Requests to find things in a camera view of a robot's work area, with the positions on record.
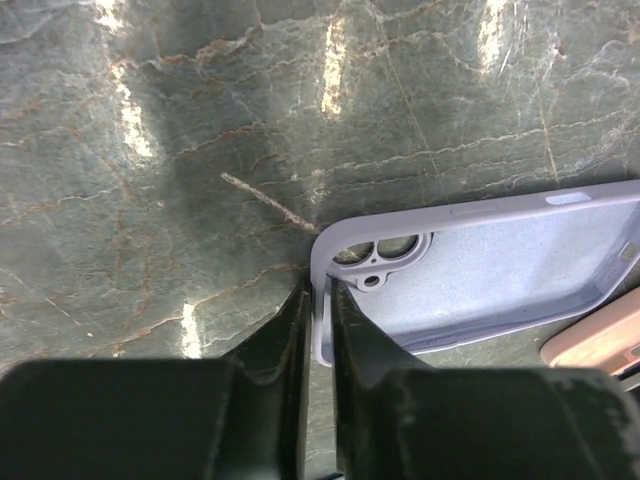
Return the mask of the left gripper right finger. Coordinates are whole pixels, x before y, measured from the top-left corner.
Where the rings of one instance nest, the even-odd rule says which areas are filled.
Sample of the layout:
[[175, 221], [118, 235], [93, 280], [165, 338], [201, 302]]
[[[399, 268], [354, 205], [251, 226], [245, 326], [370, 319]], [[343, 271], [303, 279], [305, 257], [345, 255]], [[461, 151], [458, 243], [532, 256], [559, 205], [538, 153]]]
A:
[[337, 465], [347, 479], [635, 479], [639, 407], [594, 369], [436, 369], [331, 284]]

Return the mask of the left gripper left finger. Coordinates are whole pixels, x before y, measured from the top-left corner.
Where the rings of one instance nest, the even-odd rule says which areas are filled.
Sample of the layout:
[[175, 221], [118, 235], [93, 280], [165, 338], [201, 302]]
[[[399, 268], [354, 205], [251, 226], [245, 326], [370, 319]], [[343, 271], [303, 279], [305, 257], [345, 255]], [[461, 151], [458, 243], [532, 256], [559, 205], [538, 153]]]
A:
[[45, 359], [1, 381], [5, 479], [300, 479], [311, 294], [202, 359]]

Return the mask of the lavender phone case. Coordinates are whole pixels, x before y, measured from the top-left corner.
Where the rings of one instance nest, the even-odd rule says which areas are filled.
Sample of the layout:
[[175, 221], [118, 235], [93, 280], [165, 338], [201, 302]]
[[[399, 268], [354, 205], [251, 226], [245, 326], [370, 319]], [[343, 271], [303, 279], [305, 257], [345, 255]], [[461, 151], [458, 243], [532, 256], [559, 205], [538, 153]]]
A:
[[342, 220], [311, 251], [312, 350], [332, 364], [336, 279], [424, 354], [588, 313], [638, 259], [635, 180]]

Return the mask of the pink phone case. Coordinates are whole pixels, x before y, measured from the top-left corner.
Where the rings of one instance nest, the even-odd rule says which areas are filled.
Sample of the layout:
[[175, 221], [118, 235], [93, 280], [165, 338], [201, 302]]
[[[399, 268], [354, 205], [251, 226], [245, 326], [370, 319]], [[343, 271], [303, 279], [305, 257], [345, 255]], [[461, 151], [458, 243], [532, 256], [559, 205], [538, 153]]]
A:
[[611, 375], [639, 363], [639, 306], [610, 304], [547, 340], [542, 361], [554, 368], [597, 368]]

